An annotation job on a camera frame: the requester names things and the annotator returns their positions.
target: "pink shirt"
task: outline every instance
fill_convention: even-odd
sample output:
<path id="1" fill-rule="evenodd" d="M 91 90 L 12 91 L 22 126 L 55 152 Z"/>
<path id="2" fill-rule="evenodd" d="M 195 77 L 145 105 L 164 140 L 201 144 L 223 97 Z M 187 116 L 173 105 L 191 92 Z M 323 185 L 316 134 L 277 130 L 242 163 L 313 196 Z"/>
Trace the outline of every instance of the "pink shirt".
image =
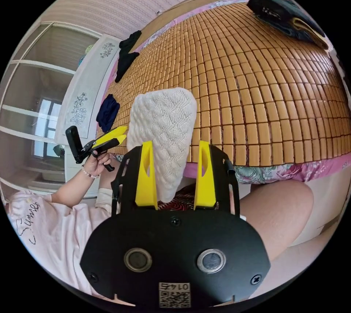
<path id="1" fill-rule="evenodd" d="M 79 265 L 92 231 L 109 217 L 103 208 L 51 203 L 51 195 L 21 191 L 9 200 L 8 217 L 33 258 L 65 283 L 102 298 Z"/>

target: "person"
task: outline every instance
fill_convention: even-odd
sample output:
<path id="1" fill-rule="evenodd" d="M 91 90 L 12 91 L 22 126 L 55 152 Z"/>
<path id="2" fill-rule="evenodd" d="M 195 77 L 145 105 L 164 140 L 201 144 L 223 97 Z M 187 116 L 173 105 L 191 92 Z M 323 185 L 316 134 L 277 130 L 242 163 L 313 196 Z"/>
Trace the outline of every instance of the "person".
<path id="1" fill-rule="evenodd" d="M 115 167 L 108 172 L 104 165 Z M 93 230 L 111 215 L 111 182 L 120 163 L 106 153 L 89 156 L 71 180 L 51 195 L 21 191 L 6 205 L 8 217 L 24 246 L 47 271 L 67 284 L 90 295 L 99 295 L 90 286 L 80 267 L 80 258 Z M 80 203 L 100 176 L 95 207 Z M 172 202 L 159 204 L 164 209 L 189 209 L 195 180 L 179 190 Z M 313 193 L 304 183 L 287 180 L 252 186 L 240 200 L 242 215 L 262 238 L 269 260 L 279 256 L 299 236 L 313 207 Z M 231 209 L 234 210 L 231 191 Z M 114 302 L 131 305 L 118 300 Z"/>

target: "window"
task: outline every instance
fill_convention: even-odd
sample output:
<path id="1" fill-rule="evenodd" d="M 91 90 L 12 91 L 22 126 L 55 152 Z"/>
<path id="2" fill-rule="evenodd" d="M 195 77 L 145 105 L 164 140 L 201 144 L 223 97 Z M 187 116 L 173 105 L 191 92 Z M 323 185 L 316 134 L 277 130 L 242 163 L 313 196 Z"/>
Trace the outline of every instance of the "window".
<path id="1" fill-rule="evenodd" d="M 35 125 L 35 136 L 47 137 L 49 139 L 55 138 L 57 117 L 59 116 L 60 108 L 60 103 L 55 103 L 46 99 L 41 101 L 39 117 Z M 34 141 L 33 155 L 43 159 L 47 159 L 48 157 L 59 158 L 54 152 L 55 146 L 56 144 L 54 143 Z"/>

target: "red patterned cloth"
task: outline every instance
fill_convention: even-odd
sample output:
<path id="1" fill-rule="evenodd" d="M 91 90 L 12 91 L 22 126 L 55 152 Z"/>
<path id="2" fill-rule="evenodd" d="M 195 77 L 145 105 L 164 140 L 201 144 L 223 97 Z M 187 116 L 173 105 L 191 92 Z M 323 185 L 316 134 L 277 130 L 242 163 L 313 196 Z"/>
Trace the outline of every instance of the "red patterned cloth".
<path id="1" fill-rule="evenodd" d="M 192 210 L 194 208 L 195 188 L 196 184 L 183 187 L 181 190 L 176 192 L 176 195 L 171 202 L 163 203 L 159 201 L 158 209 L 168 211 Z"/>

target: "hand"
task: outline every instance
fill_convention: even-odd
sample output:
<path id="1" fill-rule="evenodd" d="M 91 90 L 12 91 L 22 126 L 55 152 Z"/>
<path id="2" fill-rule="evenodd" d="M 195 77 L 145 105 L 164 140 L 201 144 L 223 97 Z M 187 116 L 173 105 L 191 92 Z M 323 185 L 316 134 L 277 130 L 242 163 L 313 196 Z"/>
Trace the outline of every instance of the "hand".
<path id="1" fill-rule="evenodd" d="M 105 169 L 104 165 L 111 163 L 111 155 L 109 153 L 104 153 L 99 157 L 94 157 L 92 154 L 88 157 L 84 164 L 84 170 L 92 176 L 100 175 Z"/>

